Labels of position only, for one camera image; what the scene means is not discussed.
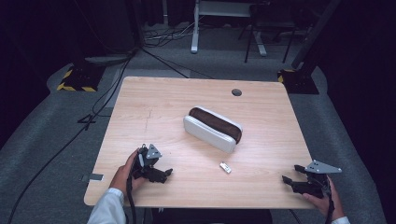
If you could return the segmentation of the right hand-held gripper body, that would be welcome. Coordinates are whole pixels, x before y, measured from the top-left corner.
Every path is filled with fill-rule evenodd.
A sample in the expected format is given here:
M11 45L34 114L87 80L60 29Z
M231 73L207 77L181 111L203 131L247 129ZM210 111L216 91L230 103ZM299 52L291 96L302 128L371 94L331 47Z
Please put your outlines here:
M308 193L322 199L324 195L331 193L328 174L340 174L342 169L331 166L327 163L313 160L308 165L304 166L307 174L305 174L307 181L302 182L297 187L298 193Z

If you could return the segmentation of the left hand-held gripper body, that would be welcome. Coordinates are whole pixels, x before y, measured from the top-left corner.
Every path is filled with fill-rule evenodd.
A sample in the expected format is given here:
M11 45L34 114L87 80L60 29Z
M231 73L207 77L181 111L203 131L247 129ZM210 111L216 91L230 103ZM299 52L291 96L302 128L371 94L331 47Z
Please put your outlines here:
M146 179L162 179L163 172L156 169L154 164L162 156L162 153L152 144L148 147L143 144L138 149L137 157L135 159L132 176L137 179L144 177Z

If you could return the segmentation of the person's right hand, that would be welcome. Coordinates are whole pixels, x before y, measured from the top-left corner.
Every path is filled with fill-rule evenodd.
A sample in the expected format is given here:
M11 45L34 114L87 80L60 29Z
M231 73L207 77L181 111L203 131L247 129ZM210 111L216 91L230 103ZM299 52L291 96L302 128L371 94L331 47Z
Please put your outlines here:
M341 199L339 196L339 193L337 192L337 189L332 182L332 180L329 178L329 183L330 183L330 188L332 192L332 201L333 201L333 206L334 210L332 212L332 221L335 221L339 218L345 217L345 212L341 203ZM310 203L312 203L323 216L328 215L328 210L330 208L330 202L326 197L323 197L322 199L317 198L313 195L310 195L308 193L304 193L303 197Z

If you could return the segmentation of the person's left hand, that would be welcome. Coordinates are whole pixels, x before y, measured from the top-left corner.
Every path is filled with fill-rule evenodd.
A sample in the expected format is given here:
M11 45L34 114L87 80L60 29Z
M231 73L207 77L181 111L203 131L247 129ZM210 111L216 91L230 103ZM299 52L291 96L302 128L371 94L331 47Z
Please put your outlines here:
M120 166L117 172L114 174L110 187L113 189L120 190L124 196L127 195L127 178L129 176L130 170L133 166L134 159L136 157L137 151L134 151L127 159L124 165ZM131 180L132 189L136 190L145 183L146 179L143 177Z

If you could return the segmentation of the grey floor tape strip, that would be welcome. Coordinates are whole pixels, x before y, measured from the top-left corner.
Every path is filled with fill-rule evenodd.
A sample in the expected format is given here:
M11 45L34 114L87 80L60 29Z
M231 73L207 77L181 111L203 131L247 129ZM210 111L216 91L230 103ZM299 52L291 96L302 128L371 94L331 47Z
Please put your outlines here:
M104 176L100 174L88 174L88 175L83 175L80 180L82 182L89 183L90 181L102 181L103 177Z

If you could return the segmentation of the white pencil case brown lining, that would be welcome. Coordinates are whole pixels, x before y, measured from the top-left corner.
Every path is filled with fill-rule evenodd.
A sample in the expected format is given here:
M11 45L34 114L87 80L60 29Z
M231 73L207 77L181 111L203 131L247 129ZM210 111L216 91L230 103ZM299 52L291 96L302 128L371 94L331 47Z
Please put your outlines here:
M243 134L240 124L201 106L189 111L183 125L187 133L227 153L233 152Z

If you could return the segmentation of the striped black stand base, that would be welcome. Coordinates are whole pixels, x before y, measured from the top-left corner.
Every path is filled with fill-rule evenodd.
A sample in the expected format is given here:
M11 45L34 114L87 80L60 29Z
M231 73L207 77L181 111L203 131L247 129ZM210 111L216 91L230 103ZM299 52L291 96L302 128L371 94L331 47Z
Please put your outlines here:
M284 85L288 94L318 94L318 88L311 76L301 71L281 69L277 72L277 80Z
M88 64L85 67L72 65L57 87L58 91L98 91L98 85L105 72L103 66Z

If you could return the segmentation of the black metal chair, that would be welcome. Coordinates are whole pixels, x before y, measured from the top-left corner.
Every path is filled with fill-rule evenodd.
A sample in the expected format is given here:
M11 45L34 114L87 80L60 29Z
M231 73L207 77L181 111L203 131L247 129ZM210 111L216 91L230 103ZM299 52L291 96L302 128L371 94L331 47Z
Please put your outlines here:
M291 32L291 37L283 57L284 63L289 54L291 41L297 30L297 25L291 16L290 0L258 0L255 4L249 6L248 12L248 24L243 28L239 36L241 38L248 29L245 63L248 61L252 38L261 31L276 32L275 39L279 38L282 33Z

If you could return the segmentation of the white desk frame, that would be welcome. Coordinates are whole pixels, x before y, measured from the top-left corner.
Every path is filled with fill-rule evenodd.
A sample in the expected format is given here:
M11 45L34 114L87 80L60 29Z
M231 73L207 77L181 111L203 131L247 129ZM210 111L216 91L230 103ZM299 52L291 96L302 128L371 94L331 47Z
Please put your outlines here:
M249 6L250 3L229 2L226 0L195 0L191 53L198 52L199 20L201 16L248 18Z

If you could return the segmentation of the black slanted metal post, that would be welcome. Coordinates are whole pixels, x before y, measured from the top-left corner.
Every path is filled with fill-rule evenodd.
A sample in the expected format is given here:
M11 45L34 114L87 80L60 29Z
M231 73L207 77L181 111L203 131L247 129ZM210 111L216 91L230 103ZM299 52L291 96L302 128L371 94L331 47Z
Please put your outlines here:
M341 1L342 0L331 0L329 5L327 5L323 14L319 17L317 24L314 26L314 28L308 34L302 48L299 50L297 56L294 58L293 62L291 63L292 68L298 69L300 67L300 64L305 61L309 50L311 50L313 48L313 45L314 45L315 41L317 40L320 32L323 30L326 23L331 18L332 14L337 9L337 7Z

